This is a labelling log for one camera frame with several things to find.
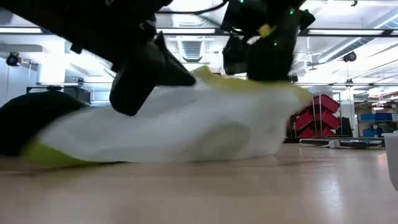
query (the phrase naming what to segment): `blue box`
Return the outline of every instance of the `blue box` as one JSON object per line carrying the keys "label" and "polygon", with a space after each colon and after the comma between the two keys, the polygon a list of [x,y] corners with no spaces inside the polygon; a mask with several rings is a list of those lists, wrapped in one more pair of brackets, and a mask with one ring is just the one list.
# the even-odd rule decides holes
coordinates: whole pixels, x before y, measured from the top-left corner
{"label": "blue box", "polygon": [[383,129],[365,129],[363,130],[363,136],[367,138],[374,138],[374,135],[377,134],[378,137],[382,137],[381,134],[383,133]]}
{"label": "blue box", "polygon": [[375,114],[361,114],[362,121],[392,121],[391,113],[375,113]]}

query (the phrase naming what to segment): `ceiling vent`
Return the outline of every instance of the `ceiling vent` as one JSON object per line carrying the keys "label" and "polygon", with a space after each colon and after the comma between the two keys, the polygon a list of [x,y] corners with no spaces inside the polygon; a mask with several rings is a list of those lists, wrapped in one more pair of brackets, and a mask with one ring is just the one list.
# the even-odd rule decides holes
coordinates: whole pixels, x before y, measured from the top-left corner
{"label": "ceiling vent", "polygon": [[115,78],[115,77],[116,77],[116,74],[115,74],[114,72],[111,72],[111,70],[109,70],[109,69],[107,69],[107,68],[104,68],[104,69],[103,69],[103,72],[104,72],[105,74],[109,75],[111,78]]}
{"label": "ceiling vent", "polygon": [[[173,23],[175,27],[200,28],[206,27],[208,21],[197,16],[173,15]],[[186,62],[197,63],[202,59],[206,47],[206,42],[201,40],[203,38],[190,37],[184,40],[184,37],[177,37],[177,40],[180,39],[177,41],[180,55]]]}

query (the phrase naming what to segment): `yellow tag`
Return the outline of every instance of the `yellow tag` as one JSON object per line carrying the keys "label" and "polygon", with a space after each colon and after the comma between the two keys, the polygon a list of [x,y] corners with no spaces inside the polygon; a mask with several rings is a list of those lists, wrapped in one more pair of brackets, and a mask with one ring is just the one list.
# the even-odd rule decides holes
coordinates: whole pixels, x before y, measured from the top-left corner
{"label": "yellow tag", "polygon": [[223,91],[253,93],[256,91],[276,91],[285,89],[292,90],[294,95],[296,95],[304,105],[310,103],[312,100],[312,95],[307,90],[287,82],[264,83],[252,80],[242,80],[240,78],[223,78],[220,75],[213,74],[210,68],[206,65],[197,68],[193,72],[195,72],[197,77],[207,85]]}
{"label": "yellow tag", "polygon": [[268,24],[263,25],[259,30],[259,34],[262,38],[268,37],[275,29],[277,26],[270,27]]}

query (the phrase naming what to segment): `camera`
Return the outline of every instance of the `camera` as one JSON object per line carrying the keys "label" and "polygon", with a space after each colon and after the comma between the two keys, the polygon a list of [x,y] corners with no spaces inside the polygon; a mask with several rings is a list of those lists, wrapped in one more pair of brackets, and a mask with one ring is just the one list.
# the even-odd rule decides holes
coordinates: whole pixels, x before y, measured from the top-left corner
{"label": "camera", "polygon": [[343,57],[344,62],[354,62],[356,60],[356,53],[351,52]]}
{"label": "camera", "polygon": [[19,57],[18,52],[11,52],[10,55],[7,57],[6,64],[11,67],[19,67],[21,65],[21,58]]}

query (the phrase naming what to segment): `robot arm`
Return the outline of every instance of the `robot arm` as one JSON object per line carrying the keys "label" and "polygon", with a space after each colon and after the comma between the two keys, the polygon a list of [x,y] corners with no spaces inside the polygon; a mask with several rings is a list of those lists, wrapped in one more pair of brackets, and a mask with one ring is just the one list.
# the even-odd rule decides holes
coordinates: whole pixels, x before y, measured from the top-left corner
{"label": "robot arm", "polygon": [[[242,65],[244,68],[240,71],[247,72],[250,79],[287,80],[298,28],[304,29],[315,20],[313,16],[307,16],[309,19],[306,20],[307,14],[299,11],[304,1],[229,0],[221,28],[228,32],[239,29],[244,38],[237,41],[241,47],[237,54],[234,53],[235,42],[230,44],[228,41],[223,52],[224,67],[231,63],[227,61],[231,54],[238,55],[238,59],[232,62],[233,67],[237,63]],[[113,82],[110,102],[116,111],[133,116],[156,85],[195,83],[184,66],[167,50],[163,36],[158,35],[154,40],[154,14],[171,2],[12,0],[1,1],[0,7],[70,41],[71,50],[78,54],[85,49],[112,62],[112,70],[118,74]],[[258,35],[258,29],[264,24],[275,26],[276,30],[248,46],[246,40]],[[137,69],[146,72],[137,73]]]}

